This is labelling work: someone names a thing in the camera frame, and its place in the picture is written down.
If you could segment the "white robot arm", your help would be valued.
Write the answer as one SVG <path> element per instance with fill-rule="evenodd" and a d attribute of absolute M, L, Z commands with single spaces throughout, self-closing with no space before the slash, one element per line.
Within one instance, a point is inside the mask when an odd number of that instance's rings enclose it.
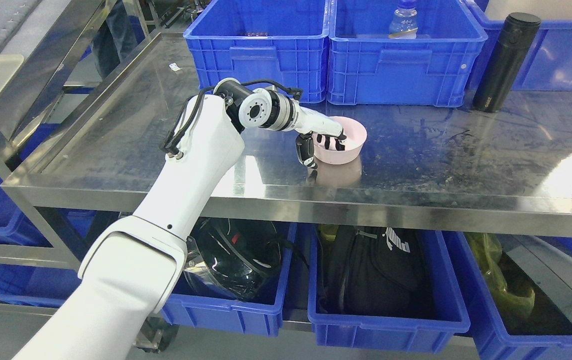
<path fill-rule="evenodd" d="M 165 164 L 135 212 L 99 235 L 81 283 L 14 355 L 16 360 L 123 360 L 151 313 L 159 312 L 188 258 L 187 240 L 215 187 L 244 150 L 242 127 L 272 127 L 272 80 L 220 81 L 187 101 L 167 135 Z"/>

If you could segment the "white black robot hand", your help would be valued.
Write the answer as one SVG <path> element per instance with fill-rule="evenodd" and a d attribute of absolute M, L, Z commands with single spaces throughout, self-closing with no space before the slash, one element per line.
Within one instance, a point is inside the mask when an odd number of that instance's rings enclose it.
<path fill-rule="evenodd" d="M 316 169 L 315 153 L 313 150 L 313 135 L 322 138 L 324 147 L 331 148 L 331 139 L 335 139 L 335 150 L 344 151 L 347 136 L 343 126 L 319 111 L 306 107 L 296 107 L 296 118 L 293 130 L 299 133 L 296 138 L 296 150 L 299 162 L 309 169 Z"/>

